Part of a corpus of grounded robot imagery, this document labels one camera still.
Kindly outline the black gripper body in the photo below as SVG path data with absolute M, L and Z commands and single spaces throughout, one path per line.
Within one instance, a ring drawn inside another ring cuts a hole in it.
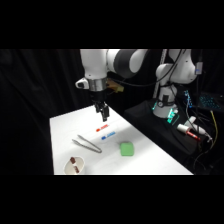
M 107 93 L 105 90 L 103 91 L 92 91 L 91 92 L 91 99 L 95 105 L 98 105 L 99 107 L 103 107 L 106 102 Z

